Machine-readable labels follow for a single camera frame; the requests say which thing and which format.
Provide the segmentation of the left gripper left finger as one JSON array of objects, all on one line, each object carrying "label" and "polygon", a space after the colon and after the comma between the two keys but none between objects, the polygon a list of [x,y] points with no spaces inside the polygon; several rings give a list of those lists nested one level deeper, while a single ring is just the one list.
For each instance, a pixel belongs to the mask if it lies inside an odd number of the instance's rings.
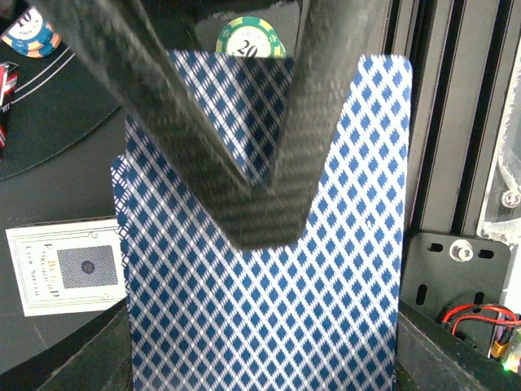
[{"label": "left gripper left finger", "polygon": [[2,390],[131,390],[126,300],[1,374]]}]

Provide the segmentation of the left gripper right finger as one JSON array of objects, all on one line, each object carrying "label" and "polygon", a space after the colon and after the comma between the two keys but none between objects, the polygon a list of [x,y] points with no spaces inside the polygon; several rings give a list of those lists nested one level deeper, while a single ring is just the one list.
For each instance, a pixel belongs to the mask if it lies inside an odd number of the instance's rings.
[{"label": "left gripper right finger", "polygon": [[479,354],[403,301],[396,364],[403,390],[519,390],[520,377]]}]

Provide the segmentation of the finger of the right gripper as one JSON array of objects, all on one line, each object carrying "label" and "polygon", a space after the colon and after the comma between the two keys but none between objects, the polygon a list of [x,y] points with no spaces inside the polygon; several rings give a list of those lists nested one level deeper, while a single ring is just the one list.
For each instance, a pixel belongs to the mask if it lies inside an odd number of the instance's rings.
[{"label": "finger of the right gripper", "polygon": [[252,195],[240,248],[301,237],[358,61],[379,49],[388,10],[387,1],[310,2],[270,183]]},{"label": "finger of the right gripper", "polygon": [[36,1],[86,67],[143,125],[229,240],[251,248],[232,215],[251,193],[194,95],[186,88],[139,1]]}]

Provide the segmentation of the green poker chip stack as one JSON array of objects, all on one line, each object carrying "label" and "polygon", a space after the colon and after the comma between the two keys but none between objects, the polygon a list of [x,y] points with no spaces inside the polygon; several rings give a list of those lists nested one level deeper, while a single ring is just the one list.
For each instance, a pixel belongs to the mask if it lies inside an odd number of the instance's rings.
[{"label": "green poker chip stack", "polygon": [[256,16],[241,16],[226,24],[218,34],[215,52],[245,58],[287,55],[274,27]]}]

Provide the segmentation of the blue white chip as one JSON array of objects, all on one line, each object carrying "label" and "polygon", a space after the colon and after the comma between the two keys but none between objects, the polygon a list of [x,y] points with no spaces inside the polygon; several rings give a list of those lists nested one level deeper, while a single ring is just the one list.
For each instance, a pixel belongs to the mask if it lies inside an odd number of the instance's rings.
[{"label": "blue white chip", "polygon": [[40,59],[52,54],[61,43],[61,36],[34,7],[29,7],[2,34],[2,41],[20,55]]}]

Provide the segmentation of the blue playing card deck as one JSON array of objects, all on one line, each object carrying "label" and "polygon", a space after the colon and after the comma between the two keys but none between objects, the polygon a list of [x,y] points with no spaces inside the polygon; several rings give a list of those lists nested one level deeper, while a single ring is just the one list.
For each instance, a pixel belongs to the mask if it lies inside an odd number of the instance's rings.
[{"label": "blue playing card deck", "polygon": [[136,390],[393,390],[412,67],[368,55],[301,238],[235,249],[131,117],[112,163]]}]

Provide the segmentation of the red triangular marker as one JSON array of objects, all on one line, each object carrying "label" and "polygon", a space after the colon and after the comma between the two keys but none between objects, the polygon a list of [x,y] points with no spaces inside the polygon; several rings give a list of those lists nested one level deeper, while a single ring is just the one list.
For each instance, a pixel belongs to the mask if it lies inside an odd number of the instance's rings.
[{"label": "red triangular marker", "polygon": [[1,112],[0,112],[0,143],[1,158],[7,143],[7,123],[10,117],[12,102],[19,76],[19,65],[6,61],[1,63]]}]

